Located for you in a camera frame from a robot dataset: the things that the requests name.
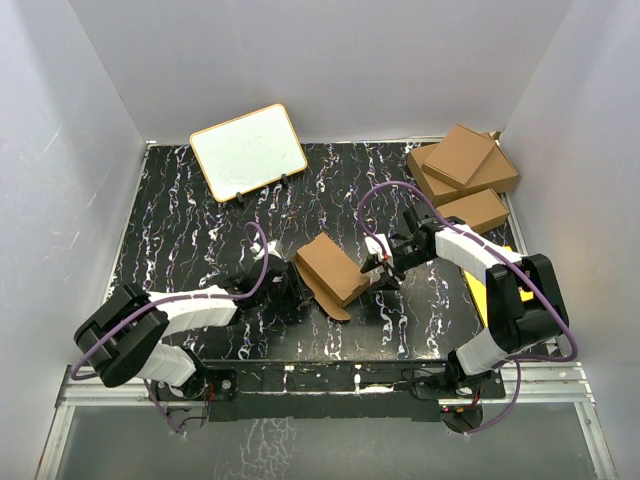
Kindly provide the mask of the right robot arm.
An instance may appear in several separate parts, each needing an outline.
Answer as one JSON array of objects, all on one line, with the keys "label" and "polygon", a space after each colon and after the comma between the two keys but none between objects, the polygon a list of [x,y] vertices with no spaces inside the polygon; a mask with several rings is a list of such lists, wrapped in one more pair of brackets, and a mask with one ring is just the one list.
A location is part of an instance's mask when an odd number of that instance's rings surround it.
[{"label": "right robot arm", "polygon": [[507,362],[533,359],[530,348],[569,334],[569,319],[552,262],[542,254],[509,252],[457,217],[404,214],[406,235],[386,238],[366,229],[361,270],[377,275],[374,290],[396,290],[406,271],[435,259],[470,273],[485,288],[487,325],[452,350],[442,372],[425,377],[433,390],[466,397]]}]

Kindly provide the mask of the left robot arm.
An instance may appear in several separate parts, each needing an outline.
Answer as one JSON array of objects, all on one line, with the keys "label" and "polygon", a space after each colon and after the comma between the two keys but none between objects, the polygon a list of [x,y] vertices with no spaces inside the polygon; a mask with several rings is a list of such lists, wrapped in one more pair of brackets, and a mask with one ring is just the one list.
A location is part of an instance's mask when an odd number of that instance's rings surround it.
[{"label": "left robot arm", "polygon": [[135,283],[121,286],[81,324],[74,342],[107,388],[140,378],[163,382],[194,399],[206,387],[204,366],[194,353],[165,344],[164,338],[226,328],[254,311],[290,313],[312,299],[295,264],[269,255],[265,264],[202,290],[170,294]]}]

